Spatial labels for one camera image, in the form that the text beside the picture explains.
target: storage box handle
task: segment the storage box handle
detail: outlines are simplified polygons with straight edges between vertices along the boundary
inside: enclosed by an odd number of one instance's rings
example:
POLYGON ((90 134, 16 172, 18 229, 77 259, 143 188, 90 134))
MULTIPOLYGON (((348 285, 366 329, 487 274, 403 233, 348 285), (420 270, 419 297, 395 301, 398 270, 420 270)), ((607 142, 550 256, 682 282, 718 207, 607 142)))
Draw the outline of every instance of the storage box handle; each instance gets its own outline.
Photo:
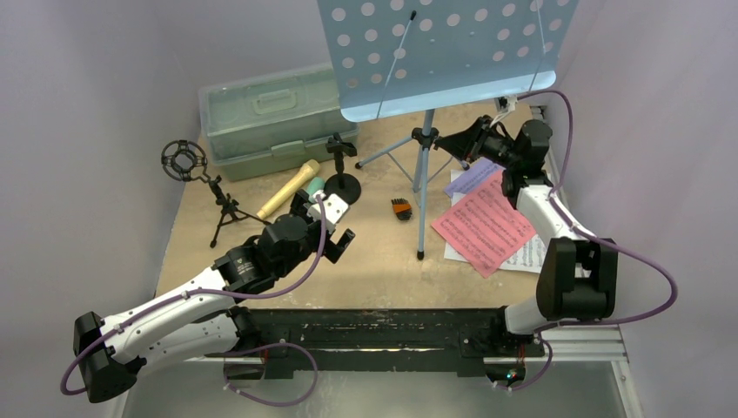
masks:
POLYGON ((305 155, 305 141, 303 140, 292 141, 272 147, 272 156, 275 159, 297 157, 300 155, 305 155))
POLYGON ((259 94, 252 104, 257 115, 285 111, 298 104, 298 93, 290 89, 270 91, 259 94))

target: yellow microphone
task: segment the yellow microphone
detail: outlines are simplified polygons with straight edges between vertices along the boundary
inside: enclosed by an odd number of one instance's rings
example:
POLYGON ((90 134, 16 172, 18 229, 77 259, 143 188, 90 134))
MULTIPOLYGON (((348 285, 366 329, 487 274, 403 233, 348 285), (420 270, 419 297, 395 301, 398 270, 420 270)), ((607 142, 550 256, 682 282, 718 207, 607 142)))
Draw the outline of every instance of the yellow microphone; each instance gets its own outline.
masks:
POLYGON ((287 182, 279 192, 276 192, 271 199, 269 199, 261 209, 258 210, 256 216, 260 219, 265 219, 267 216, 274 213, 285 201, 287 201, 295 192, 307 181, 318 175, 320 171, 320 164, 318 161, 311 159, 304 163, 300 167, 300 171, 295 174, 290 181, 287 182))

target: green plastic storage box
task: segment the green plastic storage box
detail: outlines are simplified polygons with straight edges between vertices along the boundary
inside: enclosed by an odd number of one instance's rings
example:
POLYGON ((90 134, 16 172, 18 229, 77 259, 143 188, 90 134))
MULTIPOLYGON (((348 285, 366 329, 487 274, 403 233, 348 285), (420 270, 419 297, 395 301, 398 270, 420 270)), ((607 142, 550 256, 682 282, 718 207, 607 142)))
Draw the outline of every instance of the green plastic storage box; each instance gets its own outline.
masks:
POLYGON ((210 160, 230 180, 326 161, 334 132, 352 143, 359 135, 341 116, 330 65, 205 87, 199 98, 210 160))

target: small tripod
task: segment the small tripod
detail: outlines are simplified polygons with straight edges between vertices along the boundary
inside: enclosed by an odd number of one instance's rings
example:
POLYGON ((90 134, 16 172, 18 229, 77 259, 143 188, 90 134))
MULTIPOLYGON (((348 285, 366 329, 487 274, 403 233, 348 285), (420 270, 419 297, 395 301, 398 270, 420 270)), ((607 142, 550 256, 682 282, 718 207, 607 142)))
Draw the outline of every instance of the small tripod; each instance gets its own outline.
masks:
POLYGON ((220 176, 216 176, 215 179, 211 179, 210 176, 207 176, 206 181, 212 194, 215 195, 215 203, 220 206, 220 221, 218 222, 218 227, 215 228, 215 235, 212 237, 212 241, 210 241, 210 248, 215 248, 215 245, 218 243, 218 234, 220 233, 221 226, 234 224, 249 218, 255 219, 264 225, 270 225, 269 222, 238 209, 238 201, 232 199, 230 193, 227 193, 226 195, 223 194, 223 189, 221 189, 218 184, 220 183, 220 180, 222 180, 220 176), (230 215, 231 220, 224 222, 223 219, 225 219, 226 215, 230 215))
POLYGON ((220 188, 220 181, 222 178, 216 176, 215 179, 211 178, 207 172, 207 157, 205 156, 205 150, 200 145, 194 142, 185 141, 180 139, 179 141, 172 141, 167 144, 162 150, 161 163, 166 174, 177 180, 177 181, 193 181, 200 180, 203 183, 207 183, 210 187, 212 194, 215 195, 215 203, 220 206, 220 221, 218 226, 215 228, 215 235, 210 241, 210 248, 215 248, 218 243, 218 234, 220 233, 220 227, 230 224, 234 224, 244 219, 255 219, 264 225, 270 225, 269 222, 261 220, 249 213, 246 213, 238 209, 238 202, 231 198, 230 193, 223 194, 223 189, 220 188), (168 154, 167 150, 173 145, 173 153, 168 154), (197 177, 192 177, 192 170, 203 167, 203 172, 197 177), (231 220, 224 222, 225 216, 230 216, 231 220))

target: tripod stand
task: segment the tripod stand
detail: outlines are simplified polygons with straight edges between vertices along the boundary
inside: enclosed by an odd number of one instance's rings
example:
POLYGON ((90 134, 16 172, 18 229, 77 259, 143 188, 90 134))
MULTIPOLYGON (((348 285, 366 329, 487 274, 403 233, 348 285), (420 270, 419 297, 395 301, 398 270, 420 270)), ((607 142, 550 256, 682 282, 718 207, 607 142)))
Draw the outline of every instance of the tripod stand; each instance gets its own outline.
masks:
MULTIPOLYGON (((402 171, 403 174, 405 174, 405 177, 407 177, 408 180, 410 180, 410 183, 413 184, 413 193, 417 193, 420 191, 420 202, 418 202, 420 206, 420 229, 419 229, 419 237, 418 237, 418 260, 422 260, 425 257, 425 249, 426 249, 426 202, 428 199, 428 183, 433 181, 433 179, 436 178, 436 176, 443 171, 444 168, 446 168, 447 165, 451 163, 452 160, 454 160, 454 157, 450 157, 443 166, 440 167, 434 175, 432 175, 430 178, 428 178, 428 158, 431 151, 431 146, 433 145, 433 142, 439 138, 439 131, 436 128, 433 128, 433 116, 435 115, 435 110, 431 109, 429 111, 426 111, 426 116, 423 119, 423 127, 422 128, 415 128, 413 129, 411 135, 409 137, 406 137, 402 139, 401 141, 392 144, 388 146, 387 148, 380 150, 373 155, 364 158, 363 160, 356 163, 356 168, 361 168, 364 165, 367 165, 374 161, 375 159, 386 155, 387 157, 391 158, 394 164, 399 167, 399 169, 402 171), (399 161, 392 155, 392 151, 396 150, 397 148, 400 148, 402 145, 407 144, 408 142, 415 139, 419 143, 419 149, 418 149, 418 160, 415 162, 415 175, 413 177, 410 177, 410 174, 407 172, 405 167, 402 166, 402 164, 399 163, 399 161)), ((459 161, 461 166, 464 168, 464 170, 469 169, 469 164, 466 163, 466 161, 459 161)))
POLYGON ((215 179, 210 179, 210 177, 208 177, 207 180, 207 184, 210 187, 212 194, 215 195, 215 203, 220 206, 220 221, 218 222, 218 226, 215 228, 215 235, 212 237, 212 241, 210 241, 210 248, 215 248, 215 245, 218 243, 218 234, 220 233, 221 226, 234 224, 249 218, 255 219, 264 225, 270 225, 269 222, 238 209, 238 201, 232 199, 230 193, 225 195, 223 194, 223 189, 221 189, 218 184, 220 183, 220 180, 222 180, 220 176, 216 176, 215 179), (231 216, 231 220, 224 222, 223 220, 226 215, 231 216))
POLYGON ((218 234, 220 233, 221 226, 234 224, 244 219, 255 219, 264 225, 270 225, 269 222, 238 209, 238 202, 231 198, 230 193, 223 194, 223 189, 220 188, 219 184, 222 178, 216 176, 213 179, 206 172, 207 157, 205 156, 205 150, 200 145, 183 139, 171 141, 162 150, 161 163, 164 172, 169 177, 184 182, 200 180, 203 183, 207 183, 212 194, 215 195, 215 203, 220 206, 220 221, 215 228, 215 235, 212 237, 212 241, 210 241, 210 248, 215 248, 215 245, 218 243, 218 234), (203 172, 197 177, 192 177, 192 171, 199 167, 202 167, 203 172), (224 222, 226 216, 230 216, 231 220, 224 222))

